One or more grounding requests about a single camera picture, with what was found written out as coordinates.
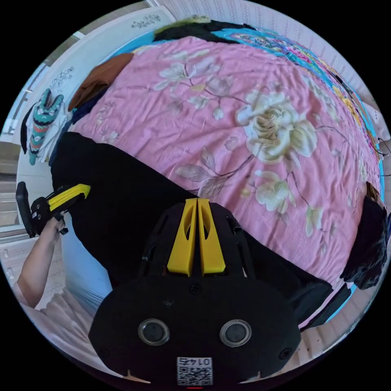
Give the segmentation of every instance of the pink clothing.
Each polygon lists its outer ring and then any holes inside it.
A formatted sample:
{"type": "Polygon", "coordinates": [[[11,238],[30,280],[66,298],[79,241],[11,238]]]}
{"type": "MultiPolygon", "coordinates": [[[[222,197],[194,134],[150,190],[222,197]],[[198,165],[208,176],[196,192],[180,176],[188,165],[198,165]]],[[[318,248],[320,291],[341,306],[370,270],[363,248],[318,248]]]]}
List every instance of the pink clothing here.
{"type": "Polygon", "coordinates": [[[16,299],[38,331],[53,345],[71,357],[110,375],[122,377],[108,369],[88,339],[92,317],[66,289],[55,294],[45,309],[31,308],[19,285],[13,285],[16,299]]]}
{"type": "Polygon", "coordinates": [[[139,50],[74,131],[227,207],[337,288],[366,181],[380,188],[364,123],[338,93],[284,57],[186,37],[139,50]]]}

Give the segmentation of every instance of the white peony print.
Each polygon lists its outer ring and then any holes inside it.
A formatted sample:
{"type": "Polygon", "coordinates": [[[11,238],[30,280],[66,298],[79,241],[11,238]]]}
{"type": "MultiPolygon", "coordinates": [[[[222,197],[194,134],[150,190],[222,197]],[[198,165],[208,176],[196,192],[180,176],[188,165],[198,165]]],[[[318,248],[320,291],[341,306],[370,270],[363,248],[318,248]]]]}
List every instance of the white peony print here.
{"type": "Polygon", "coordinates": [[[300,166],[297,154],[310,157],[317,145],[312,124],[293,108],[282,92],[247,94],[248,105],[236,112],[236,122],[244,127],[248,150],[265,164],[276,164],[284,158],[300,166]]]}
{"type": "Polygon", "coordinates": [[[287,182],[282,180],[276,173],[257,170],[255,175],[267,179],[267,182],[261,184],[255,190],[255,199],[261,205],[265,205],[267,211],[277,210],[278,213],[284,214],[288,209],[287,198],[289,198],[293,206],[296,206],[287,182]]]}
{"type": "Polygon", "coordinates": [[[322,228],[322,215],[323,208],[312,208],[310,205],[307,208],[307,213],[305,214],[305,233],[307,237],[312,236],[314,233],[314,226],[316,229],[322,228]]]}
{"type": "Polygon", "coordinates": [[[209,53],[209,49],[198,50],[193,54],[189,54],[187,50],[173,51],[168,55],[163,55],[163,59],[186,61],[186,60],[191,60],[192,58],[204,56],[205,54],[208,53],[209,53]]]}
{"type": "Polygon", "coordinates": [[[360,171],[361,180],[363,182],[366,182],[368,179],[368,174],[362,157],[360,157],[360,160],[358,161],[358,169],[360,171]]]}
{"type": "Polygon", "coordinates": [[[145,45],[145,46],[142,46],[139,49],[136,49],[134,51],[134,53],[135,53],[136,56],[139,56],[139,55],[143,54],[144,52],[146,52],[149,49],[160,48],[160,47],[161,47],[161,45],[145,45]]]}
{"type": "Polygon", "coordinates": [[[188,99],[189,103],[193,103],[196,110],[203,109],[209,102],[209,99],[203,95],[193,96],[188,99]]]}
{"type": "Polygon", "coordinates": [[[224,144],[228,151],[233,151],[239,145],[239,139],[236,136],[230,137],[224,144]]]}
{"type": "Polygon", "coordinates": [[[215,120],[219,120],[224,117],[224,111],[222,110],[222,108],[220,106],[217,106],[213,110],[213,116],[215,117],[215,120]]]}
{"type": "Polygon", "coordinates": [[[233,76],[224,78],[212,77],[208,82],[208,91],[219,97],[227,96],[233,85],[233,76]]]}
{"type": "Polygon", "coordinates": [[[159,72],[159,75],[164,78],[161,82],[154,86],[155,91],[165,89],[171,83],[179,83],[192,77],[199,77],[203,75],[211,75],[220,69],[220,65],[215,64],[214,57],[206,57],[200,62],[188,65],[190,71],[187,70],[186,64],[180,62],[172,63],[170,68],[166,68],[159,72]]]}
{"type": "Polygon", "coordinates": [[[118,133],[117,132],[111,132],[108,136],[107,136],[107,133],[105,133],[101,137],[101,143],[114,145],[114,143],[116,142],[117,138],[118,138],[118,133]]]}

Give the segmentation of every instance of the human hand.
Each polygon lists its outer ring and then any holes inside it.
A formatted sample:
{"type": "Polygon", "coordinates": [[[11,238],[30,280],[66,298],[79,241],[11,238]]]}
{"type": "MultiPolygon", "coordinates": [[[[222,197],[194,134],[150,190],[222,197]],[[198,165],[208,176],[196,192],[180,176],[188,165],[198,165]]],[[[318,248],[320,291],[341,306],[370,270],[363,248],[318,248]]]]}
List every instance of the human hand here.
{"type": "Polygon", "coordinates": [[[60,231],[65,228],[65,222],[64,220],[57,221],[56,218],[52,217],[45,225],[44,229],[42,230],[40,238],[47,242],[53,242],[56,243],[59,236],[60,231]]]}

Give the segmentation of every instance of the screw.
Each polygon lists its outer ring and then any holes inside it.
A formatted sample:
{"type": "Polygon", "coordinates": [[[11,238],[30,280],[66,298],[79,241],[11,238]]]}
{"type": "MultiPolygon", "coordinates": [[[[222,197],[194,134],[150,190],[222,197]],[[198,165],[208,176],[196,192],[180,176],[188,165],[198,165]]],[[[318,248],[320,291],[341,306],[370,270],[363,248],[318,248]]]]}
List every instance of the screw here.
{"type": "Polygon", "coordinates": [[[190,285],[189,292],[191,294],[200,294],[202,292],[202,287],[200,284],[190,285]]]}
{"type": "Polygon", "coordinates": [[[289,348],[289,347],[287,347],[286,349],[284,349],[281,353],[280,353],[280,355],[278,356],[278,358],[280,359],[280,360],[286,360],[288,357],[289,357],[289,355],[292,353],[292,349],[291,348],[289,348]]]}

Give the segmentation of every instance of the qr code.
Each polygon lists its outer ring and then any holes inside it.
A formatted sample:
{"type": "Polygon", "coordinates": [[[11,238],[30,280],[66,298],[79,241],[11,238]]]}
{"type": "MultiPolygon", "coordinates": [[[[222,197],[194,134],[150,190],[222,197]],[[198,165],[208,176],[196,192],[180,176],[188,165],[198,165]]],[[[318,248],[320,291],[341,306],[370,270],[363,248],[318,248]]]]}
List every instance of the qr code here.
{"type": "Polygon", "coordinates": [[[178,385],[209,386],[212,385],[212,368],[178,367],[178,385]]]}
{"type": "Polygon", "coordinates": [[[177,357],[178,385],[210,386],[213,384],[212,359],[177,357]]]}

